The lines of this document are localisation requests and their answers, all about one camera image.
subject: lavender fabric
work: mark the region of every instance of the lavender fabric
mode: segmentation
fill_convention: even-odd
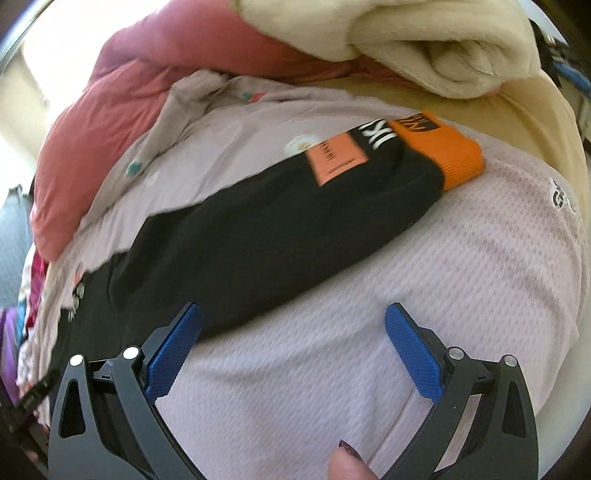
[[[13,403],[18,402],[17,387],[17,321],[18,307],[0,313],[2,328],[2,351],[0,355],[0,378]]]

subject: fabric fold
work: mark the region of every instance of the fabric fold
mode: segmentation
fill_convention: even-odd
[[[516,0],[234,0],[250,25],[330,61],[361,54],[438,95],[467,99],[537,75]]]

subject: circular patch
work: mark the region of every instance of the circular patch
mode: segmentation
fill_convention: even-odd
[[[317,135],[300,135],[299,137],[295,137],[285,146],[285,153],[288,156],[293,157],[321,142],[322,140]]]

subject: clothing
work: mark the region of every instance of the clothing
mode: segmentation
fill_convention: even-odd
[[[109,170],[153,127],[172,85],[200,69],[286,83],[374,72],[400,80],[367,58],[332,63],[269,38],[227,0],[170,1],[105,43],[81,97],[45,138],[31,217],[45,260],[56,260],[72,240]]]
[[[246,91],[267,93],[249,103]],[[293,148],[416,113],[342,91],[203,72],[177,85],[170,102],[109,173],[83,229],[50,265],[27,342],[32,382],[47,372],[80,266],[92,272],[129,250],[147,217],[202,203]],[[191,351],[156,405],[208,478],[324,478],[340,439],[382,475],[431,406],[385,332],[394,301],[473,358],[515,355],[534,410],[544,404],[578,337],[589,289],[576,196],[540,159],[454,127],[481,146],[482,175],[444,194],[367,259]],[[48,421],[45,409],[41,417]],[[448,460],[459,449],[455,441]]]
[[[303,52],[331,61],[364,54],[447,98],[476,98],[540,71],[517,0],[232,2],[249,25]]]
[[[373,96],[391,105],[427,109],[540,158],[569,181],[581,215],[586,225],[590,224],[589,175],[577,121],[568,101],[545,74],[506,82],[497,95],[461,102],[361,78],[311,85]]]
[[[436,122],[372,121],[197,205],[149,217],[128,252],[74,288],[50,368],[63,373],[77,353],[94,361],[142,345],[187,302],[201,308],[201,340],[212,338],[368,257],[444,189],[482,172],[478,144]],[[417,151],[433,145],[433,160]]]
[[[17,387],[17,319],[18,309],[0,310],[2,342],[0,343],[0,377],[10,400],[18,402]]]

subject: clothing tag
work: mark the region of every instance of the clothing tag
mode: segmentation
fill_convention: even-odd
[[[321,187],[333,178],[368,160],[363,150],[348,133],[329,138],[320,145],[306,150],[306,156],[314,171],[316,181]]]

